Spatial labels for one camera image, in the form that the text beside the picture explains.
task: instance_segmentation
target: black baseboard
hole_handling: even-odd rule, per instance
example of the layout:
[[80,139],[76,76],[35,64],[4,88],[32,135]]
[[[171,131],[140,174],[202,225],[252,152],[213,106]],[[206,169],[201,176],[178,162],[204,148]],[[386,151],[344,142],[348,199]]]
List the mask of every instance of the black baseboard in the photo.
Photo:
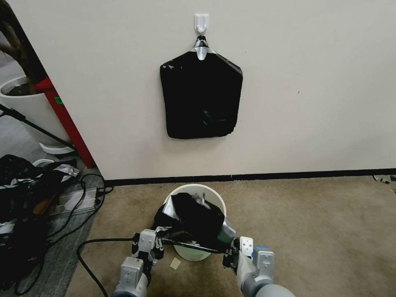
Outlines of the black baseboard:
[[234,175],[200,175],[187,177],[152,177],[141,179],[108,179],[106,186],[125,186],[135,184],[164,184],[164,183],[198,183],[198,182],[228,182],[235,180],[255,179],[299,179],[312,177],[341,177],[362,175],[388,175],[396,174],[396,168],[363,169],[363,170],[338,170],[338,171],[312,171],[312,172],[286,172],[263,174],[234,174]]

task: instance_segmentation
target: white plant pot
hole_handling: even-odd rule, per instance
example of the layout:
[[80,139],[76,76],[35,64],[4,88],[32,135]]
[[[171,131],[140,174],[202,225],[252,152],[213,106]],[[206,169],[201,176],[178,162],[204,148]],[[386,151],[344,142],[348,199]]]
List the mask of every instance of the white plant pot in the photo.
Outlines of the white plant pot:
[[[0,100],[4,102],[8,108],[26,116],[26,119],[35,123],[37,126],[47,130],[60,139],[71,142],[61,122],[56,116],[54,110],[49,104],[43,93],[27,95],[27,96],[8,96],[5,93],[11,91],[14,87],[26,83],[26,77],[22,76],[6,82],[0,86]],[[24,124],[29,134],[40,143],[40,146],[47,153],[62,154],[71,152],[72,149],[57,142],[51,137],[41,133],[40,131]]]

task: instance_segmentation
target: metal rod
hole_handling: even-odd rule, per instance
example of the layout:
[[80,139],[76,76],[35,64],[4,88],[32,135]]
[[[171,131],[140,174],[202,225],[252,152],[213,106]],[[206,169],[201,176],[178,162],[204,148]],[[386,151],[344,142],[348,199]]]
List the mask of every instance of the metal rod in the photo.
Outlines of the metal rod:
[[166,238],[162,238],[161,240],[162,240],[162,243],[166,244],[166,245],[179,245],[179,246],[182,246],[182,247],[185,247],[185,248],[187,247],[187,248],[191,248],[191,249],[194,249],[194,250],[201,250],[201,251],[209,252],[209,253],[212,253],[212,254],[224,254],[223,252],[221,252],[219,250],[215,250],[215,249],[212,249],[212,248],[209,248],[209,247],[193,245],[193,244],[190,244],[190,243],[182,243],[182,242],[179,242],[179,241],[174,241],[172,239],[166,239]]
[[61,144],[73,149],[75,151],[75,148],[73,145],[67,143],[63,139],[60,139],[59,137],[53,135],[52,133],[49,133],[48,131],[44,130],[43,128],[37,126],[35,123],[32,123],[31,121],[27,120],[26,117],[21,114],[20,112],[16,111],[15,109],[10,109],[8,107],[5,107],[4,105],[0,104],[0,110],[3,111],[3,113],[0,116],[10,116],[13,117],[16,120],[19,120],[32,128],[40,131],[41,133],[44,133],[45,135],[51,137],[52,139],[55,139],[56,141],[60,142]]

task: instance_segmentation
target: white trash bin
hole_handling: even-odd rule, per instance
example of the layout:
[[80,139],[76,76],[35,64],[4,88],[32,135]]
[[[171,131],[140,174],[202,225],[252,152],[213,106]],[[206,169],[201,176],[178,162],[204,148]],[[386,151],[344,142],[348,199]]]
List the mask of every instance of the white trash bin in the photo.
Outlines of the white trash bin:
[[[208,186],[201,184],[187,184],[184,186],[180,186],[168,195],[168,197],[165,199],[164,204],[170,196],[176,195],[178,193],[188,193],[190,195],[198,194],[199,197],[204,197],[205,193],[205,201],[216,205],[222,211],[224,216],[227,217],[226,205],[224,204],[223,198],[215,190]],[[174,248],[183,259],[188,261],[201,261],[210,256],[209,252],[194,250],[178,245],[174,245]]]

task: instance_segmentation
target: black tripod leg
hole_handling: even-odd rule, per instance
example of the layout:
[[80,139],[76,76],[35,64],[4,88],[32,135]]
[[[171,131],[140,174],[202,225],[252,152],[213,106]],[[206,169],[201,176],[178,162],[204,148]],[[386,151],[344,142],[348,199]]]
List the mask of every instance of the black tripod leg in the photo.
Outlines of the black tripod leg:
[[61,144],[73,149],[75,151],[74,146],[72,146],[71,144],[67,143],[66,141],[64,141],[63,139],[60,139],[59,137],[53,135],[52,133],[49,133],[47,130],[44,130],[43,128],[37,126],[35,123],[32,123],[31,121],[27,120],[26,117],[21,114],[20,112],[16,111],[15,109],[10,109],[8,107],[5,107],[4,105],[0,104],[0,110],[3,111],[3,113],[0,115],[0,117],[2,116],[11,116],[16,120],[19,120],[29,126],[31,126],[32,128],[40,131],[41,133],[44,133],[45,135],[51,137],[52,139],[55,139],[56,141],[60,142]]

